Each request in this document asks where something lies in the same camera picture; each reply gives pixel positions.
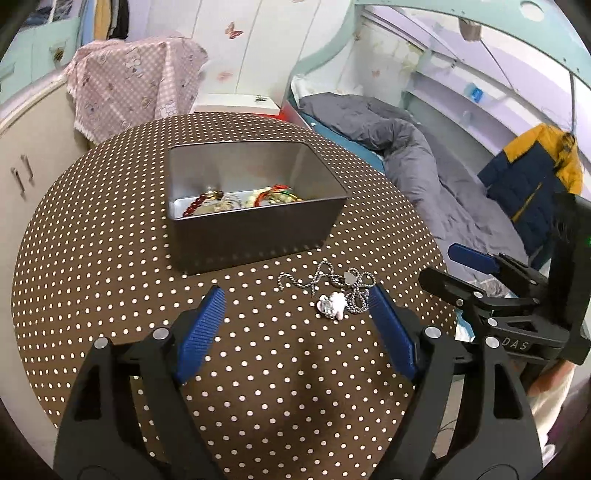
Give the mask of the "person's right hand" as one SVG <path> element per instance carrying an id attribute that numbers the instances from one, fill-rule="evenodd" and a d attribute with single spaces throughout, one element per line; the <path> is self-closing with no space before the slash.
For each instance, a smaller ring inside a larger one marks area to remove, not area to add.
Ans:
<path id="1" fill-rule="evenodd" d="M 527 395 L 537 396 L 557 387 L 562 380 L 569 376 L 576 368 L 576 364 L 560 360 L 553 367 L 543 372 L 528 388 Z"/>

